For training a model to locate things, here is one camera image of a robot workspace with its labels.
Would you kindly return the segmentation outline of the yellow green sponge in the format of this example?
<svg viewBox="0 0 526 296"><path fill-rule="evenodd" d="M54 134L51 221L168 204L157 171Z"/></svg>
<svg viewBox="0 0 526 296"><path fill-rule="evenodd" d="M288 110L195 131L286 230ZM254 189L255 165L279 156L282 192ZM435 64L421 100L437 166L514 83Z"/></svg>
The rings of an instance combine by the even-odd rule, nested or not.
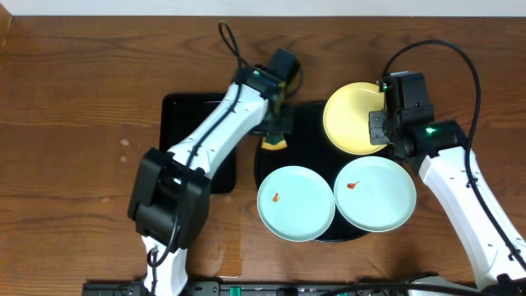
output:
<svg viewBox="0 0 526 296"><path fill-rule="evenodd" d="M261 148L264 150L282 150L287 147L283 133L272 133L262 137Z"/></svg>

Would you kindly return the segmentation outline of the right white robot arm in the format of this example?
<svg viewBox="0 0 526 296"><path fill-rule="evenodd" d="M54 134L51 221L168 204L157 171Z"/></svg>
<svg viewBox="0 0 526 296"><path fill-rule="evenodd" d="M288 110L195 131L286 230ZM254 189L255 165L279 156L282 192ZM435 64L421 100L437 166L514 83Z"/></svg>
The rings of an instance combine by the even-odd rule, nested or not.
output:
<svg viewBox="0 0 526 296"><path fill-rule="evenodd" d="M432 108L383 109L368 115L371 143L390 144L440 202L472 266L480 291L525 293L525 240L488 187L468 139Z"/></svg>

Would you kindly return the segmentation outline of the yellow plate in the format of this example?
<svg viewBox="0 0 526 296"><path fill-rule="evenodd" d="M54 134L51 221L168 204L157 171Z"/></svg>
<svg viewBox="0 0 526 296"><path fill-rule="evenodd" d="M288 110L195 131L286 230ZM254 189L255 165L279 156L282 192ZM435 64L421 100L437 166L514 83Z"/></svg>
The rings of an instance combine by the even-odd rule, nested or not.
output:
<svg viewBox="0 0 526 296"><path fill-rule="evenodd" d="M323 112L323 127L330 141L353 155L370 155L383 150L384 145L372 145L369 113L380 111L384 95L378 86L355 82L339 88L327 100Z"/></svg>

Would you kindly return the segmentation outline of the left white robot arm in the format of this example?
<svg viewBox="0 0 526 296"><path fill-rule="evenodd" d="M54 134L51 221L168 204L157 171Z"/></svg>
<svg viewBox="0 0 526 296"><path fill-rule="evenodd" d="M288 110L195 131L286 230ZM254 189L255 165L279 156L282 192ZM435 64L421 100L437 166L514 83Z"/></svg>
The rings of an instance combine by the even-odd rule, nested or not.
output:
<svg viewBox="0 0 526 296"><path fill-rule="evenodd" d="M210 208L211 180L249 132L282 135L288 86L299 67L246 66L211 114L186 138L162 152L149 149L136 174L127 215L145 245L144 295L179 295L188 282L187 250Z"/></svg>

